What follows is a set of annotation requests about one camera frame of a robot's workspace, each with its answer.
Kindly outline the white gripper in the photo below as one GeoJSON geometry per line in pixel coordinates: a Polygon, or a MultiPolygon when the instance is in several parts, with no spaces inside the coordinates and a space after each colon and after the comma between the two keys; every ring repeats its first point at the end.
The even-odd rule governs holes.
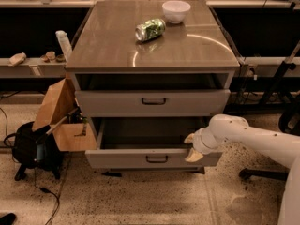
{"type": "Polygon", "coordinates": [[[184,139],[184,143],[193,143],[193,148],[189,150],[185,158],[186,162],[197,162],[203,158],[203,154],[210,154],[220,146],[219,139],[213,135],[208,127],[201,128],[194,134],[190,133],[184,139]]]}

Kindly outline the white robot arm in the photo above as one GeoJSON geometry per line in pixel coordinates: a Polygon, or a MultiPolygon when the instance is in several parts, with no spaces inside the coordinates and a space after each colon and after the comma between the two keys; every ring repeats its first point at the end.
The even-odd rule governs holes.
{"type": "Polygon", "coordinates": [[[217,114],[207,127],[189,134],[184,143],[192,144],[186,162],[196,162],[221,145],[242,143],[288,168],[277,225],[300,225],[299,136],[251,127],[243,117],[217,114]]]}

